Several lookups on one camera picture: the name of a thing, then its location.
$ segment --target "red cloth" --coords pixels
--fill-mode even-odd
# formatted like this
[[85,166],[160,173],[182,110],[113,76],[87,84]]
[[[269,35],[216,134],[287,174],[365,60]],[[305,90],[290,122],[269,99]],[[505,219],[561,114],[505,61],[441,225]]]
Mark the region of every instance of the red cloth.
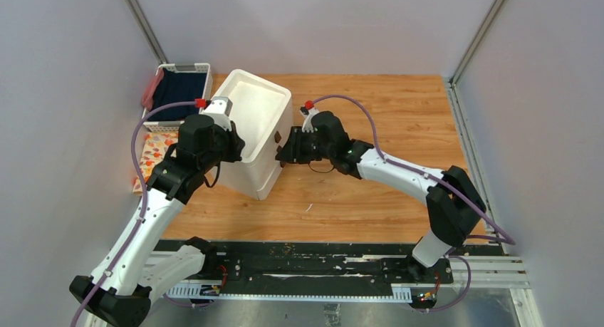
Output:
[[155,89],[160,81],[164,78],[164,69],[160,68],[157,71],[157,74],[153,76],[145,92],[142,94],[142,99],[140,100],[140,104],[147,109],[147,111],[151,111],[153,109],[153,93],[155,93]]

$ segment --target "white foam box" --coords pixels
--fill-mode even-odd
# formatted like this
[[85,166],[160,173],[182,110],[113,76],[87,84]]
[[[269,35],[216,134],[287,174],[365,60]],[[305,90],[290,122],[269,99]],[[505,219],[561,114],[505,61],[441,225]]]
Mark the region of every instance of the white foam box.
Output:
[[232,71],[214,94],[228,97],[229,117],[245,141],[241,162],[222,162],[218,183],[264,200],[281,174],[277,147],[287,141],[293,125],[291,92],[241,69]]

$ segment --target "dark blue cloth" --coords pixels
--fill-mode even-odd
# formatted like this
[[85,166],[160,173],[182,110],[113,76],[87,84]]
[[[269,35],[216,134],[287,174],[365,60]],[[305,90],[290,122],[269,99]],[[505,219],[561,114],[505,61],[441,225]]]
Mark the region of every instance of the dark blue cloth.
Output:
[[[164,78],[157,84],[157,88],[153,93],[153,109],[170,103],[194,101],[196,98],[203,98],[206,77],[206,73],[174,73],[164,69]],[[149,118],[149,121],[165,122],[169,120],[181,120],[188,115],[194,115],[198,112],[199,108],[195,106],[169,108],[155,113]]]

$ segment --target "basket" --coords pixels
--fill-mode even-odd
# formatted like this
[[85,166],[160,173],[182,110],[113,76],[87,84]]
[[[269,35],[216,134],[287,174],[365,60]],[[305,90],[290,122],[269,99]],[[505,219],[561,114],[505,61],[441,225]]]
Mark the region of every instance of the basket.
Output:
[[[212,91],[212,72],[210,71],[209,63],[163,63],[157,67],[157,71],[161,68],[174,73],[206,73],[206,83],[204,85],[204,99],[209,99]],[[147,115],[147,109],[144,109],[142,116]],[[178,131],[178,127],[184,120],[173,120],[165,122],[144,122],[143,125],[152,133],[161,133],[169,131]]]

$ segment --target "metal frame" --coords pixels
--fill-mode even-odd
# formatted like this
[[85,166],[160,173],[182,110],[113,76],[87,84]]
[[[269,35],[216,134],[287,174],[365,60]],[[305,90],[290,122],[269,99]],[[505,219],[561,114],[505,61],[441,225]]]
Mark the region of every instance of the metal frame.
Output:
[[[464,109],[463,100],[460,100],[459,98],[457,92],[457,84],[462,78],[467,66],[471,62],[472,58],[474,57],[474,54],[480,47],[485,35],[488,33],[489,29],[491,28],[491,25],[493,24],[498,13],[501,11],[501,8],[504,6],[505,3],[506,0],[495,0],[493,2],[491,8],[489,9],[489,12],[482,21],[476,35],[472,39],[472,42],[469,44],[468,49],[466,50],[457,68],[455,69],[453,76],[451,78],[443,78],[444,86],[447,91],[447,97],[449,99],[449,104],[453,113],[453,118],[455,119],[455,125],[457,126],[459,140],[461,142],[462,150],[466,157],[466,161],[470,171],[470,176],[472,177],[473,182],[477,185],[479,194],[484,198],[487,207],[487,214],[495,221],[496,217],[494,217],[491,205],[489,203],[489,195],[492,193],[492,191],[490,190],[488,183],[484,181],[484,166],[480,160],[480,157],[476,154],[474,138],[472,136],[471,130],[467,126],[468,119],[466,117],[466,110]],[[486,231],[487,234],[494,234],[494,230],[489,226],[486,227]],[[507,246],[502,246],[504,250],[507,251]],[[472,263],[471,265],[472,270],[474,270],[476,266]],[[490,282],[491,279],[489,279],[489,276],[486,280],[489,281],[489,284],[492,284],[492,282]],[[514,308],[516,310],[516,316],[518,317],[520,326],[542,327],[543,323],[535,303],[535,298],[533,297],[533,291],[530,287],[528,277],[526,278],[526,287],[515,288],[510,286],[509,288],[512,299],[514,300]]]
[[493,2],[493,4],[491,5],[489,12],[484,17],[482,24],[480,24],[480,27],[478,28],[476,35],[474,35],[472,42],[470,42],[470,45],[468,46],[466,53],[464,54],[464,56],[462,56],[462,59],[459,62],[459,64],[457,65],[455,72],[453,72],[453,76],[451,77],[451,81],[450,81],[450,83],[452,85],[456,84],[459,81],[459,79],[462,77],[462,74],[464,73],[466,67],[468,66],[468,63],[472,59],[472,56],[474,56],[474,53],[476,53],[476,50],[480,46],[482,39],[484,38],[487,31],[491,27],[491,24],[497,17],[499,10],[502,8],[502,6],[505,4],[505,2],[506,2],[506,0],[495,0]]
[[151,47],[151,51],[155,55],[157,62],[168,63],[168,59],[167,59],[166,55],[164,54],[162,47],[160,46],[160,42],[157,40],[157,37],[155,37],[155,34],[153,33],[153,30],[151,29],[151,25],[149,25],[149,21],[145,17],[145,13],[142,12],[142,8],[138,4],[138,1],[137,0],[125,0],[125,2],[128,5],[128,8],[130,8],[130,11],[132,12],[132,15],[134,16],[136,23],[140,27],[142,34],[147,39],[147,42],[149,43],[149,47]]
[[[147,260],[145,268],[150,268],[160,263],[163,259],[174,254],[173,251],[153,251]],[[405,258],[399,254],[365,254],[364,260],[378,260],[384,258]],[[529,279],[524,272],[524,265],[519,257],[514,256],[464,256],[470,263],[472,270],[472,288],[493,288],[493,289],[530,289]],[[359,261],[358,257],[346,257],[348,261]],[[453,284],[442,284],[443,288],[460,288],[465,286],[468,278],[467,268],[464,263],[457,259],[450,259],[451,269],[456,274],[456,281]],[[182,284],[196,283],[206,285],[220,285],[220,281],[192,279],[183,280]],[[393,284],[397,287],[405,288],[432,288],[434,284]]]

